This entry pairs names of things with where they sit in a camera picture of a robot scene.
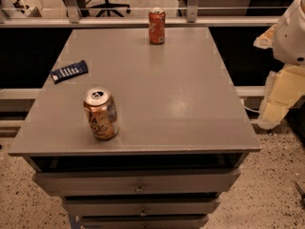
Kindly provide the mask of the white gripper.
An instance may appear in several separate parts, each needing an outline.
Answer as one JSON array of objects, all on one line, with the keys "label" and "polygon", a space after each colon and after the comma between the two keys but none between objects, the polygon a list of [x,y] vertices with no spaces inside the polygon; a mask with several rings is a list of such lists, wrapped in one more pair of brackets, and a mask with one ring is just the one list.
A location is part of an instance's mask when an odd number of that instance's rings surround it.
[{"label": "white gripper", "polygon": [[259,107],[258,126],[271,130],[305,94],[305,67],[297,66],[305,64],[304,0],[294,0],[276,25],[255,39],[254,46],[273,48],[274,58],[286,63],[278,73],[269,73]]}]

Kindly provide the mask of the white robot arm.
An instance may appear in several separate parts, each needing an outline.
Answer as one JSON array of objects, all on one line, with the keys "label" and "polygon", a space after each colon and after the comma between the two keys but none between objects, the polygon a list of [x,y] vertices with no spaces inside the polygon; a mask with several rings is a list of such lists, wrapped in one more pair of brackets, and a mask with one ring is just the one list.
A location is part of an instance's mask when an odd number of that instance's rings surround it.
[{"label": "white robot arm", "polygon": [[273,50],[284,64],[270,72],[257,125],[266,130],[279,125],[294,104],[305,94],[305,0],[294,0],[275,25],[256,38],[254,46]]}]

